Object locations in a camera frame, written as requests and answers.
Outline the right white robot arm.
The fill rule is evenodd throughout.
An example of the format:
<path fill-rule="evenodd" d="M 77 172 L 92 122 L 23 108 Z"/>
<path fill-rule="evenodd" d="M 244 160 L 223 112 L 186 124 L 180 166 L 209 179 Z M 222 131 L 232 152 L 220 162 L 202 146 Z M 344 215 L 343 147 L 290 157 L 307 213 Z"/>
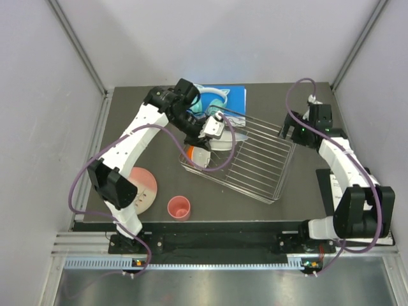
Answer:
<path fill-rule="evenodd" d="M 343 129 L 333 127 L 328 104 L 308 104 L 305 114 L 288 112 L 279 133 L 317 151 L 337 179 L 342 196 L 334 213 L 324 219 L 302 222 L 299 248 L 312 252 L 321 240 L 385 238 L 390 232 L 395 192 L 382 186 L 358 161 Z"/>

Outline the orange white bowl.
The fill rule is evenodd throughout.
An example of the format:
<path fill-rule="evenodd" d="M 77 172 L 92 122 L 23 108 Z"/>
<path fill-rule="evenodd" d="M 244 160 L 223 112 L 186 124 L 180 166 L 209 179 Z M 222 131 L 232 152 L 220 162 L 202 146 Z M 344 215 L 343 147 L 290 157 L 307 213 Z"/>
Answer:
<path fill-rule="evenodd" d="M 207 168 L 210 163 L 211 152 L 200 147 L 189 146 L 186 152 L 187 162 L 192 166 Z"/>

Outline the chrome wire dish rack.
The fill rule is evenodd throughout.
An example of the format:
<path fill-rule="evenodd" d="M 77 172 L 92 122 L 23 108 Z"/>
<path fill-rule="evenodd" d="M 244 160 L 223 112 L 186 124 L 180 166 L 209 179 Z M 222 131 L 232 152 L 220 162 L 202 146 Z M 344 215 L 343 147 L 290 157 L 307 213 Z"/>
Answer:
<path fill-rule="evenodd" d="M 278 137 L 280 126 L 246 114 L 220 109 L 231 122 L 237 138 L 233 159 L 215 172 L 196 169 L 183 156 L 181 165 L 189 172 L 266 204 L 277 201 L 284 189 L 295 144 Z"/>

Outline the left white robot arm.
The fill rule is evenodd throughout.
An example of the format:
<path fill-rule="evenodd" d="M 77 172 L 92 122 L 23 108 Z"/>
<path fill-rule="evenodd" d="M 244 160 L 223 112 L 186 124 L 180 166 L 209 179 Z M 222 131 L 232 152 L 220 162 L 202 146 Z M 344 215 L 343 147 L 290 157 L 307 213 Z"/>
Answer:
<path fill-rule="evenodd" d="M 129 252 L 141 251 L 145 243 L 133 203 L 138 189 L 128 179 L 131 170 L 159 130 L 168 124 L 185 134 L 186 144 L 210 150 L 213 136 L 205 128 L 213 117 L 198 119 L 189 111 L 199 99 L 198 86 L 183 78 L 174 88 L 154 87 L 121 137 L 87 166 L 92 186 L 110 210 Z"/>

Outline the white blue-rimmed plate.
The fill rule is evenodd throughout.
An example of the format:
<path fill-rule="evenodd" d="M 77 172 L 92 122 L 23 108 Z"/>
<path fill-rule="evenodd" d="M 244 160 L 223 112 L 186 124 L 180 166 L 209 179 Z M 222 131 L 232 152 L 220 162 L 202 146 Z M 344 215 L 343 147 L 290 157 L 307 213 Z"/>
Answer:
<path fill-rule="evenodd" d="M 231 131 L 224 130 L 222 133 L 220 139 L 211 139 L 210 140 L 210 148 L 213 151 L 229 151 L 233 148 L 233 136 L 232 134 L 235 135 L 235 144 L 238 142 L 244 142 L 248 140 L 248 136 L 244 135 L 242 133 L 237 133 L 234 132 L 232 133 Z"/>

